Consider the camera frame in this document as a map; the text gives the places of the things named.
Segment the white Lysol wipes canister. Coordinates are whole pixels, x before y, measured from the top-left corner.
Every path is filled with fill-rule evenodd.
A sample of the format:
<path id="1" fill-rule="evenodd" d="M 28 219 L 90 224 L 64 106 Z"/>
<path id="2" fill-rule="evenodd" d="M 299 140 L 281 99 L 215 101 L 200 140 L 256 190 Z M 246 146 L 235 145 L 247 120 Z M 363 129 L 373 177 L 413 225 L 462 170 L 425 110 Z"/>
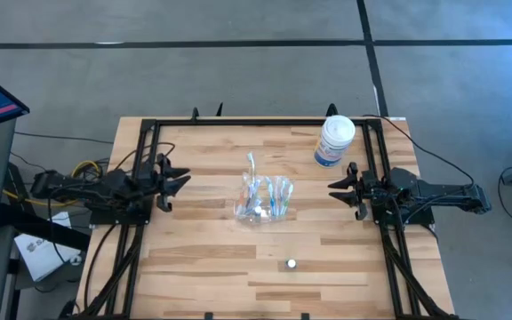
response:
<path id="1" fill-rule="evenodd" d="M 356 126 L 345 116 L 328 116 L 321 128 L 314 158 L 323 167 L 333 167 L 345 155 L 356 135 Z"/>

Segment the clear acrylic organizer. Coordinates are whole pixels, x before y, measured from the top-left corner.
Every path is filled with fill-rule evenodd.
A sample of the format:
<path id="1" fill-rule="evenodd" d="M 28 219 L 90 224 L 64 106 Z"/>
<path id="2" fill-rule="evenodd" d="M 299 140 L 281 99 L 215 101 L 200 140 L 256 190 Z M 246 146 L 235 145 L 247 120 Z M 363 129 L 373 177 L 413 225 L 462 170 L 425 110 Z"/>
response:
<path id="1" fill-rule="evenodd" d="M 244 174 L 243 175 L 243 178 L 242 178 L 242 181 L 245 180 L 246 178 L 250 177 L 251 178 L 251 175 L 249 174 Z M 243 215 L 235 215 L 235 206 L 234 206 L 234 215 L 235 215 L 235 218 L 239 221 L 241 221 L 242 223 L 244 224 L 249 224 L 249 225 L 259 225 L 259 224 L 265 224 L 265 223 L 270 223 L 270 222 L 277 222 L 277 221 L 280 221 L 280 220 L 286 220 L 287 219 L 287 215 L 288 215 L 288 209 L 290 207 L 290 202 L 291 202 L 291 199 L 290 199 L 290 202 L 289 202 L 289 206 L 287 208 L 287 211 L 285 213 L 284 216 L 275 216 L 275 217 L 270 217 L 268 214 L 269 214 L 269 195 L 268 195 L 268 188 L 267 188 L 267 182 L 265 181 L 265 177 L 266 176 L 259 176 L 261 177 L 262 179 L 262 182 L 261 182 L 261 185 L 260 185 L 260 197 L 261 197 L 261 202 L 260 202 L 260 207 L 262 209 L 261 211 L 261 214 L 260 215 L 257 215 L 254 211 L 254 209 L 251 209 L 250 206 L 248 208 L 248 210 L 246 212 L 244 212 Z M 292 184 L 292 180 L 288 179 L 287 177 L 285 176 L 268 176 L 271 180 L 277 180 L 278 177 L 284 177 L 285 180 L 288 180 L 290 181 Z"/>

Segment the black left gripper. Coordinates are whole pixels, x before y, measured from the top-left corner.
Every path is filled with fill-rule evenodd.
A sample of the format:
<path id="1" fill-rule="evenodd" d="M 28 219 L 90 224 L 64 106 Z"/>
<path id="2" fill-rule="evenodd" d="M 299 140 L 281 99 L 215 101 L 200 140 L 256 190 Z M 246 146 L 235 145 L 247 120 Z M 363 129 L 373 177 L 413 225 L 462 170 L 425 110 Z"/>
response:
<path id="1" fill-rule="evenodd" d="M 162 176 L 162 180 L 159 183 L 158 189 L 146 188 L 147 195 L 157 196 L 156 206 L 163 212 L 170 212 L 172 210 L 172 204 L 169 202 L 169 196 L 175 196 L 184 185 L 191 179 L 190 176 L 181 177 L 190 172 L 189 168 L 173 168 L 171 167 L 171 161 L 168 157 L 163 154 L 157 154 L 151 156 L 142 165 L 142 171 L 148 172 L 151 169 L 157 170 Z"/>

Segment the black metal beam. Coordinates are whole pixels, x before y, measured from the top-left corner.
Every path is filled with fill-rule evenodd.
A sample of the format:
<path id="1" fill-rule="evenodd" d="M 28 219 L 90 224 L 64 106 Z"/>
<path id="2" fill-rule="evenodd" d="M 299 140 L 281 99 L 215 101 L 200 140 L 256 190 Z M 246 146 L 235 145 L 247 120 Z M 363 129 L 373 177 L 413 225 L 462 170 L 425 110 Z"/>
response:
<path id="1" fill-rule="evenodd" d="M 81 251 L 87 249 L 91 239 L 82 232 L 21 211 L 8 204 L 0 204 L 0 226 L 13 226 L 20 233 Z"/>

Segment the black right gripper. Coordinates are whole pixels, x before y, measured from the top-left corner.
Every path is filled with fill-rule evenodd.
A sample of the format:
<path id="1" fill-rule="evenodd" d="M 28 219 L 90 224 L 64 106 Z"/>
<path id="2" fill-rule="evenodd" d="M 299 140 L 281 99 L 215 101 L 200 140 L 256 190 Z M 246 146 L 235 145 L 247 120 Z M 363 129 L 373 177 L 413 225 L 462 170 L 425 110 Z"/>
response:
<path id="1" fill-rule="evenodd" d="M 349 163 L 347 172 L 348 176 L 346 178 L 329 184 L 328 188 L 352 187 L 353 190 L 350 192 L 330 192 L 329 196 L 340 200 L 349 207 L 356 206 L 356 219 L 363 220 L 368 214 L 364 200 L 372 198 L 371 187 L 374 182 L 374 173 L 371 170 L 362 171 L 361 177 L 358 178 L 358 166 L 355 162 Z"/>

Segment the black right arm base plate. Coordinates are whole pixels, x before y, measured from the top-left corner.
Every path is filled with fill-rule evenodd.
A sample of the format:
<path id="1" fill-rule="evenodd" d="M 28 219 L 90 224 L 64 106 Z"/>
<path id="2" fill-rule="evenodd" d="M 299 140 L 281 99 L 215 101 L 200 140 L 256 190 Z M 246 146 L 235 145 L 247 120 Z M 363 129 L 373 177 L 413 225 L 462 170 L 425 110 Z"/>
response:
<path id="1" fill-rule="evenodd" d="M 413 216 L 411 214 L 416 210 L 416 207 L 407 208 L 400 206 L 400 213 L 402 214 L 404 225 L 430 225 L 435 223 L 434 215 L 430 208 L 419 211 Z M 385 221 L 388 225 L 395 226 L 397 218 L 395 211 L 384 205 L 373 206 L 372 208 L 373 219 L 378 222 Z"/>

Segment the white paper booklet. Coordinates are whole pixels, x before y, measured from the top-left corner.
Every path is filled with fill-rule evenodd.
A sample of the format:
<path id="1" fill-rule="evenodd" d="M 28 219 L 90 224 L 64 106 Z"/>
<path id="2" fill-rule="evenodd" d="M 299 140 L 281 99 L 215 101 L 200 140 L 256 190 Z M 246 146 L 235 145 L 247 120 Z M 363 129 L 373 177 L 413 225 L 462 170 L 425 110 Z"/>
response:
<path id="1" fill-rule="evenodd" d="M 53 244 L 43 238 L 21 234 L 14 237 L 14 242 L 35 282 L 41 281 L 66 262 L 81 262 L 80 250 L 58 244 L 60 258 Z"/>

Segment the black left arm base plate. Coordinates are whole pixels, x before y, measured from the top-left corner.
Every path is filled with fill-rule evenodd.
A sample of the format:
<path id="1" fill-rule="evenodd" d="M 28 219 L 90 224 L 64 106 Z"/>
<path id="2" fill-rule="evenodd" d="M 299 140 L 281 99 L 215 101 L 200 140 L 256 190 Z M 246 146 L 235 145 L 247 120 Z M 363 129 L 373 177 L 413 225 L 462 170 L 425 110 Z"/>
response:
<path id="1" fill-rule="evenodd" d="M 93 211 L 90 217 L 92 225 L 142 225 L 150 220 L 151 212 L 136 211 Z"/>

